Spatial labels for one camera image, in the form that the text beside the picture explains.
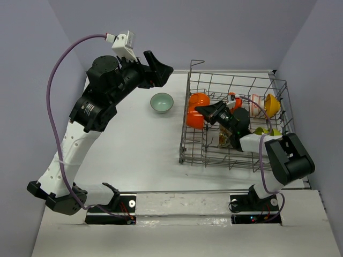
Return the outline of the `grey wire dish rack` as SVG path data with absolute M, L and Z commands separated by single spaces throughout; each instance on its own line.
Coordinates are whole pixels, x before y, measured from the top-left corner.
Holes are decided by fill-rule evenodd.
M 250 118 L 249 130 L 259 127 L 276 129 L 282 134 L 295 132 L 293 112 L 287 81 L 277 79 L 274 70 L 248 73 L 234 71 L 200 70 L 203 60 L 193 59 L 187 78 L 184 110 L 188 110 L 189 99 L 195 93 L 203 93 L 214 104 L 227 100 L 229 93 L 244 97 L 260 96 L 263 100 L 269 94 L 280 103 L 280 109 L 270 121 L 260 113 Z M 203 123 L 201 130 L 183 124 L 180 143 L 180 162 L 202 164 L 204 166 L 241 168 L 252 172 L 259 170 L 259 156 L 255 153 L 238 152 L 231 145 L 219 145 L 220 125 Z

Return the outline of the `beige painted ceramic bowl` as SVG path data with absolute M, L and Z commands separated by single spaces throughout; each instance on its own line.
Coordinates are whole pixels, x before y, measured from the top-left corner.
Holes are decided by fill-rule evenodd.
M 230 136 L 232 133 L 226 129 L 224 126 L 219 125 L 219 139 L 218 139 L 218 147 L 219 148 L 227 148 L 230 146 Z

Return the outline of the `orange round bowl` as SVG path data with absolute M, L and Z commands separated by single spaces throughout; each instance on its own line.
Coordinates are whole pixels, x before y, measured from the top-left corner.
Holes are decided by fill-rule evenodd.
M 240 108 L 242 106 L 242 99 L 240 98 L 239 94 L 235 94 L 236 96 L 236 104 L 233 108 L 229 108 L 230 112 L 233 113 L 237 108 Z

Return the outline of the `red white patterned bowl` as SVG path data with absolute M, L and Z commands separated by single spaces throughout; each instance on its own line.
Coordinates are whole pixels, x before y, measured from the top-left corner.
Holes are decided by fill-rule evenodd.
M 250 100 L 252 101 L 249 105 L 249 111 L 251 117 L 256 117 L 262 113 L 261 108 L 264 108 L 264 98 L 257 94 L 252 94 L 250 96 Z

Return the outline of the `lime green bowl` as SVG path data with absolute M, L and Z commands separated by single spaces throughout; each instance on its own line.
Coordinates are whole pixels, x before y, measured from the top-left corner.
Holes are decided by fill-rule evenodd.
M 273 128 L 271 131 L 270 131 L 270 135 L 271 136 L 279 136 L 279 135 L 282 135 L 282 133 L 280 131 L 278 131 L 276 128 Z
M 254 134 L 257 134 L 257 135 L 269 134 L 269 129 L 263 128 L 263 127 L 258 127 L 254 130 Z

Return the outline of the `pale green ceramic bowl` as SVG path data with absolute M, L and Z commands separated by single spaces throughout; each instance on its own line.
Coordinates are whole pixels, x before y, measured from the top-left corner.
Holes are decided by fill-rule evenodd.
M 168 112 L 173 105 L 174 99 L 167 93 L 157 93 L 150 99 L 151 108 L 160 114 Z

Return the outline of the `yellow bowl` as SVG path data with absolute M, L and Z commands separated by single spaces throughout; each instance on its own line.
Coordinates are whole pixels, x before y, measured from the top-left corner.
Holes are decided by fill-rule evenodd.
M 275 116 L 280 110 L 280 102 L 275 98 L 274 95 L 268 94 L 264 102 L 264 110 L 269 118 Z

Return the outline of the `orange square bowl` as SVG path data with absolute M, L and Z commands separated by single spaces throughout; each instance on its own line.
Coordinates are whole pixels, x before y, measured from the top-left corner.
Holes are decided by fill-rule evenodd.
M 204 117 L 194 107 L 190 107 L 187 111 L 186 125 L 193 129 L 202 130 Z

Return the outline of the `small white bowl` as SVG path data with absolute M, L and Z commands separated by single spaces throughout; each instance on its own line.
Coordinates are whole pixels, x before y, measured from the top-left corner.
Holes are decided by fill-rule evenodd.
M 210 98 L 204 93 L 194 93 L 189 97 L 189 106 L 207 106 L 210 104 Z

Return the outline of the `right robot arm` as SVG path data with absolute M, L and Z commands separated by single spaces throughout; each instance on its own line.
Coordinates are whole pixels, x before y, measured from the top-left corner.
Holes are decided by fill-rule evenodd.
M 208 123 L 219 123 L 230 131 L 230 144 L 235 150 L 259 155 L 262 181 L 252 185 L 243 200 L 251 209 L 261 209 L 267 198 L 315 171 L 312 158 L 295 133 L 282 136 L 254 134 L 249 130 L 249 112 L 241 107 L 231 112 L 224 101 L 195 107 L 195 110 Z

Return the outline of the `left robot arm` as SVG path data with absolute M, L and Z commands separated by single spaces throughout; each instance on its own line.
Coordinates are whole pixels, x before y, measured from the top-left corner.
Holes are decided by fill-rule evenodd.
M 70 113 L 64 138 L 57 140 L 54 159 L 40 179 L 27 186 L 52 211 L 74 215 L 97 206 L 109 213 L 120 204 L 120 192 L 112 185 L 80 188 L 74 179 L 92 144 L 117 114 L 116 106 L 136 88 L 163 87 L 173 73 L 151 51 L 144 56 L 146 65 L 125 57 L 100 56 L 87 70 L 89 83 Z

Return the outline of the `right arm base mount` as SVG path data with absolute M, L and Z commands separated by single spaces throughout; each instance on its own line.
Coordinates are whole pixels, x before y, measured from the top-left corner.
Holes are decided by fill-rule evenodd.
M 231 194 L 228 209 L 232 224 L 282 224 L 277 196 L 260 199 L 253 186 L 248 193 Z

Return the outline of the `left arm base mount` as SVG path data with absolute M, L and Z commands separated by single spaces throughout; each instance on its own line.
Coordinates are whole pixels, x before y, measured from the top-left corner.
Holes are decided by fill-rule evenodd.
M 113 193 L 106 205 L 90 208 L 85 217 L 88 225 L 136 225 L 136 194 L 122 194 L 118 189 L 108 183 L 102 183 Z

